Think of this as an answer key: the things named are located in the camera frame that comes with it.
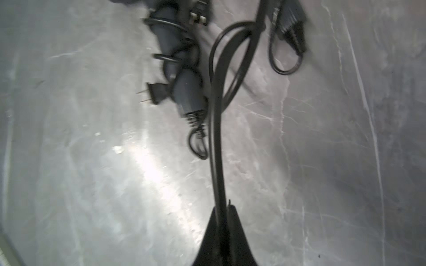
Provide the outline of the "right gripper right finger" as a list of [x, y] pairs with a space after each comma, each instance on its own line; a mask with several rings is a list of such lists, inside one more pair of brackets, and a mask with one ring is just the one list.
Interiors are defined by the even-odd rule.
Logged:
[[230, 234], [230, 263], [231, 266], [257, 266], [257, 262], [251, 252], [245, 236], [237, 209], [234, 205], [227, 206], [228, 227]]

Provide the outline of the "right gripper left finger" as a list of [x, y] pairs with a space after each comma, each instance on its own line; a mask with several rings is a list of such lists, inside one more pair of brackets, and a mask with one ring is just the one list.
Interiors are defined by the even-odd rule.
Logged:
[[220, 247], [215, 207], [211, 212], [199, 251], [192, 266], [219, 266]]

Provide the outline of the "dark grey hair dryer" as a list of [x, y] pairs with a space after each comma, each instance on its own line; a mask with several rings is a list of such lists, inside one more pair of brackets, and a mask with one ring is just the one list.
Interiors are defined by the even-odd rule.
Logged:
[[302, 57], [306, 50], [305, 22], [306, 14], [299, 1], [277, 1], [271, 19], [270, 37], [285, 41]]
[[171, 99], [181, 117], [191, 126], [191, 133], [204, 137], [207, 99], [203, 77], [198, 69], [200, 45], [191, 30], [179, 20], [178, 1], [148, 1], [149, 16], [143, 20], [157, 37], [160, 53], [153, 58], [163, 63], [166, 83], [148, 84], [153, 104]]

